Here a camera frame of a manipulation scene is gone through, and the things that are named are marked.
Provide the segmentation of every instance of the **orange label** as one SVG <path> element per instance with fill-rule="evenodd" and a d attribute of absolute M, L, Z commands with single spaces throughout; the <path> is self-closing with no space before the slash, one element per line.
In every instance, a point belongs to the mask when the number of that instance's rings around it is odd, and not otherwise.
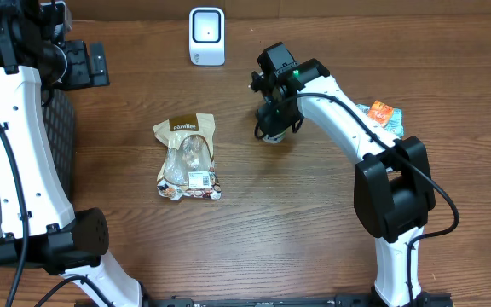
<path fill-rule="evenodd" d="M 384 128 L 393 115 L 393 107 L 383 104 L 380 101 L 375 101 L 371 109 L 368 111 L 368 117 L 379 122 Z"/>

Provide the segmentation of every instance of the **wooden board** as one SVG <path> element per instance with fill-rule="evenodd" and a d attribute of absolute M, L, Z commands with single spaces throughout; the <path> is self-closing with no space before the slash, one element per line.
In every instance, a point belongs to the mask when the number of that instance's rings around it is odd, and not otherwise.
<path fill-rule="evenodd" d="M 369 291 L 373 238 L 352 206 L 352 167 L 313 123 L 279 145 L 253 138 L 261 96 L 247 88 L 261 51 L 280 40 L 325 64 L 357 103 L 404 112 L 461 223 L 420 244 L 424 290 L 456 306 L 491 306 L 491 16 L 230 20 L 227 62 L 195 67 L 186 21 L 77 22 L 72 38 L 105 44 L 111 86 L 70 93 L 77 111 L 76 210 L 100 207 L 110 248 L 156 298 L 290 298 Z M 166 148 L 153 125 L 214 113 L 219 201 L 156 192 Z M 437 198 L 427 231 L 452 221 Z M 0 268 L 0 306 L 12 269 Z M 25 272 L 14 306 L 56 282 Z M 61 289 L 47 306 L 85 296 Z"/>
<path fill-rule="evenodd" d="M 186 20 L 197 6 L 227 18 L 401 14 L 491 14 L 491 0 L 67 0 L 79 20 Z"/>

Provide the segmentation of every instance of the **wire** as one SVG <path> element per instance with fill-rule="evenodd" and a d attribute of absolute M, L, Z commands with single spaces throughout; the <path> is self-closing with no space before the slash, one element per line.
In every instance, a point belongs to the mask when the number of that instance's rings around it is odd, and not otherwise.
<path fill-rule="evenodd" d="M 367 125 L 361 120 L 361 118 L 351 108 L 348 107 L 348 105 L 346 105 L 345 103 L 343 103 L 342 101 L 340 101 L 335 96 L 330 96 L 330 95 L 321 94 L 321 93 L 300 93 L 300 94 L 296 94 L 295 96 L 287 97 L 286 99 L 284 99 L 284 100 L 280 101 L 279 103 L 277 103 L 271 109 L 271 112 L 265 113 L 264 116 L 262 116 L 259 119 L 259 122 L 257 123 L 257 126 L 256 126 L 255 135 L 257 136 L 258 126 L 260 125 L 259 123 L 262 120 L 264 120 L 269 114 L 271 114 L 272 112 L 274 112 L 278 108 L 284 106 L 286 103 L 289 103 L 290 101 L 296 100 L 297 98 L 301 98 L 301 97 L 318 97 L 318 98 L 327 99 L 330 102 L 333 102 L 333 103 L 338 104 L 341 108 L 343 108 L 344 110 L 346 110 L 347 113 L 349 113 L 349 115 L 357 122 L 357 124 L 378 145 L 380 145 L 382 148 L 384 148 L 385 150 L 387 150 L 388 152 L 390 152 L 390 154 L 392 156 L 394 156 L 395 158 L 397 158 L 399 160 L 399 162 L 401 162 L 403 165 L 405 165 L 409 170 L 414 171 L 415 173 L 417 173 L 418 175 L 420 175 L 422 178 L 424 178 L 424 180 L 427 181 L 433 187 L 433 189 L 435 189 L 435 191 L 437 191 L 437 193 L 439 193 L 443 197 L 443 199 L 445 201 L 447 201 L 448 205 L 450 206 L 450 209 L 452 210 L 452 213 L 453 213 L 453 222 L 452 222 L 452 225 L 450 225 L 450 227 L 448 227 L 447 229 L 436 231 L 436 232 L 432 232 L 432 233 L 429 233 L 429 234 L 424 234 L 424 235 L 416 236 L 413 239 L 411 239 L 410 242 L 407 244 L 407 286 L 408 286 L 408 297 L 410 299 L 410 306 L 414 306 L 413 285 L 412 285 L 412 257 L 411 257 L 412 256 L 412 249 L 413 249 L 414 243 L 416 243 L 417 241 L 422 240 L 422 239 L 433 238 L 433 237 L 437 237 L 437 236 L 440 236 L 440 235 L 446 235 L 446 234 L 451 233 L 454 229 L 456 229 L 456 227 L 458 227 L 458 223 L 459 223 L 458 208 L 456 207 L 456 205 L 454 204 L 454 202 L 452 201 L 452 199 L 450 198 L 450 196 L 448 196 L 448 194 L 438 184 L 436 184 L 436 182 L 434 182 L 431 178 L 429 178 L 427 175 L 425 175 L 416 166 L 412 165 L 408 160 L 406 160 L 400 154 L 398 154 L 395 151 L 394 148 L 391 148 L 388 145 L 386 145 L 384 142 L 382 142 L 382 140 L 380 140 L 378 138 L 378 136 L 376 135 L 376 133 L 372 132 L 367 127 Z"/>
<path fill-rule="evenodd" d="M 41 300 L 37 304 L 35 304 L 35 307 L 40 307 L 43 304 L 45 304 L 50 299 L 50 297 L 52 297 L 58 290 L 60 290 L 60 288 L 62 288 L 63 286 L 65 286 L 66 284 L 68 284 L 72 281 L 81 281 L 82 284 L 86 283 L 87 285 L 89 285 L 89 287 L 92 289 L 92 291 L 94 291 L 95 294 L 98 297 L 100 297 L 101 301 L 103 301 L 104 304 L 106 304 L 109 307 L 114 307 L 113 303 L 109 299 L 107 299 L 105 295 L 103 295 L 103 293 L 95 285 L 94 282 L 90 281 L 87 277 L 81 276 L 81 275 L 72 276 L 72 277 L 66 278 L 63 281 L 60 281 L 47 294 L 45 294 L 45 296 L 43 296 L 43 298 L 41 298 Z"/>
<path fill-rule="evenodd" d="M 16 267 L 16 273 L 14 273 L 13 284 L 10 288 L 9 295 L 7 297 L 6 307 L 10 307 L 13 304 L 14 296 L 18 290 L 18 284 L 20 283 L 20 278 L 22 277 L 22 271 L 24 270 L 24 265 L 26 264 L 26 254 L 29 243 L 30 228 L 28 223 L 29 215 L 26 209 L 26 201 L 24 200 L 24 191 L 22 190 L 22 181 L 20 180 L 20 175 L 18 173 L 18 165 L 16 164 L 16 159 L 14 158 L 13 149 L 10 146 L 9 139 L 5 134 L 7 126 L 3 126 L 0 123 L 0 138 L 7 157 L 9 159 L 10 170 L 13 173 L 14 187 L 16 188 L 16 194 L 18 196 L 18 205 L 20 207 L 20 216 L 22 217 L 22 250 L 20 251 L 20 258 L 18 260 L 18 266 Z"/>

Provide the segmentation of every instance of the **wooden wall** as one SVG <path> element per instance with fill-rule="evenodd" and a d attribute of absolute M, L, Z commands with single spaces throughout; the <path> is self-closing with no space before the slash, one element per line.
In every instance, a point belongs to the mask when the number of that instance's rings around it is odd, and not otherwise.
<path fill-rule="evenodd" d="M 67 0 L 73 19 L 184 20 L 197 6 L 227 18 L 340 15 L 491 14 L 491 0 Z"/>

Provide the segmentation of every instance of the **plastic bag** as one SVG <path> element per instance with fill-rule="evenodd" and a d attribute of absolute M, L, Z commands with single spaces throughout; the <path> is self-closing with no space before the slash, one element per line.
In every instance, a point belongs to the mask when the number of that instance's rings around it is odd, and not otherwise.
<path fill-rule="evenodd" d="M 213 159 L 212 114 L 189 114 L 153 127 L 155 137 L 168 147 L 157 177 L 159 194 L 172 200 L 182 196 L 219 200 L 221 186 Z"/>

